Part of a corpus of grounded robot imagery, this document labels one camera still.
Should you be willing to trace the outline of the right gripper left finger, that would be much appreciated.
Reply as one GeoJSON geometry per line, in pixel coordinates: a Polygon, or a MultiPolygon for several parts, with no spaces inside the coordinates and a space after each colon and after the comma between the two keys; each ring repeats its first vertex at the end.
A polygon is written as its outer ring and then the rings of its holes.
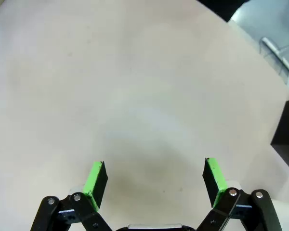
{"type": "Polygon", "coordinates": [[[103,161],[94,162],[83,188],[60,200],[55,196],[42,199],[30,231],[68,231],[80,223],[86,231],[111,231],[98,213],[108,176],[103,161]]]}

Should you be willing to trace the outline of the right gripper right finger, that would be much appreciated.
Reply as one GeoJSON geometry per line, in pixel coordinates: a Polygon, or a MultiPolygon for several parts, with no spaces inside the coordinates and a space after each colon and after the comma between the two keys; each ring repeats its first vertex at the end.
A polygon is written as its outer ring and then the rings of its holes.
{"type": "Polygon", "coordinates": [[[245,193],[229,187],[215,158],[206,158],[203,179],[211,203],[196,231],[223,231],[231,219],[240,220],[245,231],[282,231],[269,193],[264,189],[245,193]]]}

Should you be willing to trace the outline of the white side table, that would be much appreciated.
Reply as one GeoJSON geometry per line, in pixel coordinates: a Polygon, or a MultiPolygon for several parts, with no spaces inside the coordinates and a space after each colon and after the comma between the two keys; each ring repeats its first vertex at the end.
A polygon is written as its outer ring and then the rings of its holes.
{"type": "Polygon", "coordinates": [[[289,88],[289,61],[286,59],[287,53],[289,53],[289,45],[279,47],[268,37],[260,38],[259,54],[263,56],[289,88]]]}

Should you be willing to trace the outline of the person's black trousers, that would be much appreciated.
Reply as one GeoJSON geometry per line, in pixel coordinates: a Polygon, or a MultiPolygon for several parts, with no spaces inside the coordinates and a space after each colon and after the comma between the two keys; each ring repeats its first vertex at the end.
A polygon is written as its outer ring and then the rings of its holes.
{"type": "Polygon", "coordinates": [[[229,22],[231,17],[244,3],[250,0],[197,0],[225,22],[229,22]]]}

